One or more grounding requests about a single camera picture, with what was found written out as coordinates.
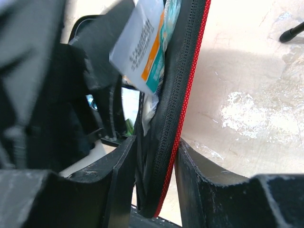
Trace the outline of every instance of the glossy floor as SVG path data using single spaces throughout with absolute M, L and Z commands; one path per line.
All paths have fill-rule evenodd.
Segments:
M 230 171 L 304 172 L 304 35 L 278 42 L 303 22 L 302 3 L 212 0 L 182 137 Z M 70 1 L 63 41 L 79 17 L 112 4 Z M 181 224 L 174 176 L 161 216 Z

